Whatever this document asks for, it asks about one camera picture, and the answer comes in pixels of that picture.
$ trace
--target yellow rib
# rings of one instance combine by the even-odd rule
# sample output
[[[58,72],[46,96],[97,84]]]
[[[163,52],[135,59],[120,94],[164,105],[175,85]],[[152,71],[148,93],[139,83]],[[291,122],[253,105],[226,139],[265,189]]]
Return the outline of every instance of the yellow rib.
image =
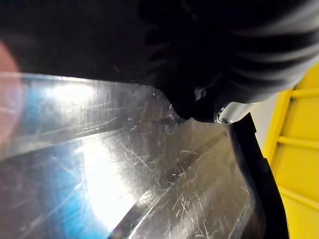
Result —
[[[278,138],[278,143],[319,150],[319,142],[318,141],[288,138],[288,137],[280,136]]]
[[[319,203],[317,203],[316,201],[313,201],[309,198],[301,196],[300,194],[292,192],[292,191],[290,191],[286,188],[283,188],[281,186],[278,186],[278,189],[282,195],[289,197],[289,198],[291,198],[299,203],[302,203],[310,208],[313,208],[313,209],[319,211]]]
[[[291,94],[292,98],[315,98],[319,97],[319,88],[295,90]]]
[[[263,154],[268,159],[271,166],[273,165],[277,140],[285,121],[292,91],[293,90],[290,89],[279,94],[271,125],[268,130],[267,140],[263,147]]]

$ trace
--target stainless steel panel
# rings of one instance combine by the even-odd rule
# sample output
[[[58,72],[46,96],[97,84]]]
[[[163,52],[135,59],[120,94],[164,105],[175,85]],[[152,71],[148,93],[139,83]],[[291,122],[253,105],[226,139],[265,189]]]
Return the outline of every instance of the stainless steel panel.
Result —
[[[1,148],[0,238],[238,238],[254,216],[227,126],[181,120],[151,87],[23,83],[29,105]]]
[[[14,73],[1,73],[0,80],[10,82],[1,91],[11,93],[7,101],[22,105],[15,109],[22,112],[14,138],[4,142],[0,159],[144,121],[177,118],[162,93],[148,86]]]

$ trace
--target scratch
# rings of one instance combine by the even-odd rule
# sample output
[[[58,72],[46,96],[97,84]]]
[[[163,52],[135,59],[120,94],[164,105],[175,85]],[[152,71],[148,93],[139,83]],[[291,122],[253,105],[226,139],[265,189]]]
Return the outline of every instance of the scratch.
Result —
[[[205,224],[204,219],[203,219],[203,224],[204,224],[204,227],[205,227],[206,238],[209,238],[209,234],[208,234],[208,231],[207,231],[207,228],[206,228],[206,224]]]
[[[243,186],[240,186],[247,194],[249,194],[248,190],[244,188]]]
[[[51,217],[56,211],[58,211],[60,208],[62,208],[67,201],[73,196],[73,194],[80,188],[83,182],[79,183],[73,190],[70,192],[70,194],[54,209],[52,209],[48,214],[46,215],[40,215],[36,219],[34,219],[28,228],[20,237],[19,239],[26,238],[37,226],[39,226],[41,223],[45,222],[49,217]]]
[[[179,209],[178,212],[176,213],[176,216],[175,216],[176,218],[177,218],[177,216],[178,216],[179,213],[180,213],[180,209]]]
[[[142,158],[141,158],[140,156],[138,156],[136,153],[134,153],[133,150],[130,150],[130,149],[126,148],[126,147],[124,146],[124,144],[122,144],[122,147],[123,147],[126,151],[128,151],[128,152],[130,152],[132,155],[134,155],[142,164],[145,165],[146,168],[148,168],[149,171],[151,171],[151,169],[150,169],[150,168],[147,166],[147,164],[142,160]]]
[[[148,132],[140,133],[140,135],[149,134],[149,133],[153,133],[153,131],[148,131]]]
[[[201,202],[200,202],[200,199],[199,199],[199,196],[197,195],[197,198],[198,198],[198,201],[199,201],[199,205],[200,205],[200,208],[201,208],[201,212],[203,213],[203,216],[204,216],[204,210],[203,210],[203,207],[201,205]]]
[[[198,153],[190,151],[190,150],[181,150],[181,152],[183,152],[183,153],[193,153],[193,154],[198,155]]]
[[[227,218],[226,218],[225,215],[224,215],[224,220],[225,220],[225,223],[226,223],[227,227],[230,228],[230,226],[229,226],[229,224],[228,224],[228,221],[227,221]]]
[[[20,201],[20,202],[18,202],[18,203],[16,203],[16,204],[13,204],[13,205],[7,207],[7,208],[5,209],[5,211],[9,211],[9,210],[18,208],[18,207],[22,206],[23,204],[26,204],[26,203],[28,203],[28,202],[30,202],[30,201],[31,201],[31,199],[22,200],[22,201]]]
[[[198,222],[198,216],[197,216],[197,212],[196,212],[196,208],[195,208],[195,205],[193,204],[193,207],[194,207],[194,211],[195,211],[195,216],[196,216],[196,220],[197,220],[197,226],[198,226],[198,230],[199,229],[199,222]]]
[[[14,109],[0,107],[0,112],[1,113],[7,113],[7,114],[15,114],[16,111]]]
[[[75,174],[71,169],[65,167],[65,166],[60,162],[60,160],[57,159],[57,157],[52,156],[51,159],[53,159],[53,160],[57,163],[57,165],[59,165],[59,167],[62,168],[64,171],[70,173],[70,174],[73,175],[73,176],[76,176],[76,174]]]
[[[177,205],[179,199],[180,199],[182,196],[183,196],[183,194],[181,194],[181,195],[178,197],[178,199],[176,200],[176,202],[175,202],[175,204],[174,204],[172,210],[174,210],[174,208],[176,207],[176,205]]]
[[[186,210],[186,208],[185,208],[185,204],[186,204],[186,198],[185,198],[185,201],[184,201],[184,204],[181,202],[180,203],[181,205],[182,205],[182,207],[183,207],[183,211],[181,212],[181,216],[180,216],[180,221],[182,220],[182,218],[183,218],[183,214],[184,214],[184,211],[186,212],[186,214],[188,215],[188,212],[187,212],[187,210]]]

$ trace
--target scratched metal surface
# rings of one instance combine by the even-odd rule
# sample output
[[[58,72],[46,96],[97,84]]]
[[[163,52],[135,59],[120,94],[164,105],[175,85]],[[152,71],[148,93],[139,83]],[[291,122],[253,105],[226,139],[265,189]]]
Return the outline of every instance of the scratched metal surface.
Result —
[[[16,78],[23,89],[23,111],[14,138],[6,140],[0,151],[0,160],[144,121],[178,118],[162,93],[148,86],[35,74],[0,76],[1,80]]]
[[[0,149],[0,238],[240,238],[252,217],[262,233],[226,126],[179,119],[151,87],[22,82]]]

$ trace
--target yellow container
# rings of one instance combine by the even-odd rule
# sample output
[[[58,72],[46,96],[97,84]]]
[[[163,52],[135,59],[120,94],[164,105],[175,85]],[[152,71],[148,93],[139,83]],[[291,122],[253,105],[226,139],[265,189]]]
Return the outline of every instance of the yellow container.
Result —
[[[263,148],[291,239],[319,239],[319,65],[279,95]]]

